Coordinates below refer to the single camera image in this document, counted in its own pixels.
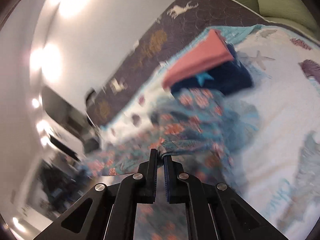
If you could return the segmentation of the folded navy star garment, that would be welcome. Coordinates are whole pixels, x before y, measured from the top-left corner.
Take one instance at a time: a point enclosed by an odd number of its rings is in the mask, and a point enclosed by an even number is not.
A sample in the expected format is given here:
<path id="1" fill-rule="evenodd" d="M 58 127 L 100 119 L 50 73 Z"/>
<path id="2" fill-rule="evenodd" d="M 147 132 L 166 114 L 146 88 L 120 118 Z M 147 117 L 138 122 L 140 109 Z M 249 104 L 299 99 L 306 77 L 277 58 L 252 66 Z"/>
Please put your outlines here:
<path id="1" fill-rule="evenodd" d="M 243 89 L 253 87 L 253 79 L 247 68 L 241 63 L 235 48 L 227 44 L 227 48 L 234 57 L 222 65 L 186 78 L 171 86 L 171 93 L 176 94 L 184 88 L 205 88 L 220 91 L 224 96 L 237 93 Z"/>

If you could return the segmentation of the folded pink garment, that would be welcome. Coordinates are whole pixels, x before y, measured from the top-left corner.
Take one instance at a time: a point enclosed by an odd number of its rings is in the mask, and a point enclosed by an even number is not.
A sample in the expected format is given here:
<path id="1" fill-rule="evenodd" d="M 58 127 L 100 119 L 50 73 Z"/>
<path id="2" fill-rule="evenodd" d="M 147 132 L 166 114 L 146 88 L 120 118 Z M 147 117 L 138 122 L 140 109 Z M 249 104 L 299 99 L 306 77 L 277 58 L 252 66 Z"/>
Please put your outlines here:
<path id="1" fill-rule="evenodd" d="M 179 81 L 233 60 L 221 31 L 211 29 L 204 40 L 178 59 L 167 71 L 162 87 L 170 88 Z"/>

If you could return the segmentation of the white seashell quilt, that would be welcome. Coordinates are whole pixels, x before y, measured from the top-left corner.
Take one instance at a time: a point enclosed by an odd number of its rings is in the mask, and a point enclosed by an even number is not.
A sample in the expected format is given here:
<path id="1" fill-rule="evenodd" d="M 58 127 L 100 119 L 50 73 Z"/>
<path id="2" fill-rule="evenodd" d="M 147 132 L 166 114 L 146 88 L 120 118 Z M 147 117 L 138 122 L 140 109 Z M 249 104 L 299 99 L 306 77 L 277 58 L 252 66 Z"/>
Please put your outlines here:
<path id="1" fill-rule="evenodd" d="M 151 126 L 162 82 L 173 64 L 204 40 L 161 62 L 127 105 L 101 129 L 104 148 Z M 219 27 L 253 79 L 253 87 L 224 96 L 256 107 L 257 135 L 236 159 L 237 189 L 248 204 L 288 239 L 306 239 L 319 219 L 319 48 L 281 27 Z"/>

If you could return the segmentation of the dark deer-print mattress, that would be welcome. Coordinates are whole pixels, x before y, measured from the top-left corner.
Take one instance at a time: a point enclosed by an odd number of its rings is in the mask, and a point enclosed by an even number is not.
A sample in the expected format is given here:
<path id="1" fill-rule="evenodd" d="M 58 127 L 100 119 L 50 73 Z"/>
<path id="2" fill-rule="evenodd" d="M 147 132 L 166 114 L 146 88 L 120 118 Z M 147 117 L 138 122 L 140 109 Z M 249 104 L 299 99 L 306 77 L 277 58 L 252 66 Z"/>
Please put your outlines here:
<path id="1" fill-rule="evenodd" d="M 234 0 L 175 0 L 97 93 L 87 109 L 88 117 L 95 126 L 105 126 L 127 105 L 160 62 L 168 61 L 206 27 L 265 23 L 257 13 Z"/>

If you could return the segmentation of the green cushion near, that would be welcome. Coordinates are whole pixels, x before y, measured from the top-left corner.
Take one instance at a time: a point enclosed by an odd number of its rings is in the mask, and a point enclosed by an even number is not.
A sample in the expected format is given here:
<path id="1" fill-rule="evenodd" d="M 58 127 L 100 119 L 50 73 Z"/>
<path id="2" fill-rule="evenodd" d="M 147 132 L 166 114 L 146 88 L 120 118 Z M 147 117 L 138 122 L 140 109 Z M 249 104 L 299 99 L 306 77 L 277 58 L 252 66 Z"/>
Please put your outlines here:
<path id="1" fill-rule="evenodd" d="M 302 28 L 315 33 L 318 24 L 301 0 L 258 0 L 259 12 L 271 22 Z"/>

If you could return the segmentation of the floral teal orange garment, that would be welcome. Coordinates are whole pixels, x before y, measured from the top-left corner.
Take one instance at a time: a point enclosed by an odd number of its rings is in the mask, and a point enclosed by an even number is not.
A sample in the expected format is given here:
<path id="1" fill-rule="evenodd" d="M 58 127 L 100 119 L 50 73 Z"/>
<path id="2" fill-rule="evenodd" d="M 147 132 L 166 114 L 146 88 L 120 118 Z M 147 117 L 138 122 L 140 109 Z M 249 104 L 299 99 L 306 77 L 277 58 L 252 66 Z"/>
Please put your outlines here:
<path id="1" fill-rule="evenodd" d="M 204 183 L 223 181 L 238 188 L 236 156 L 260 128 L 255 106 L 218 90 L 182 89 L 172 98 L 159 98 L 149 118 L 149 128 L 93 153 L 81 170 L 89 178 L 135 173 L 156 149 L 161 159 L 172 156 Z"/>

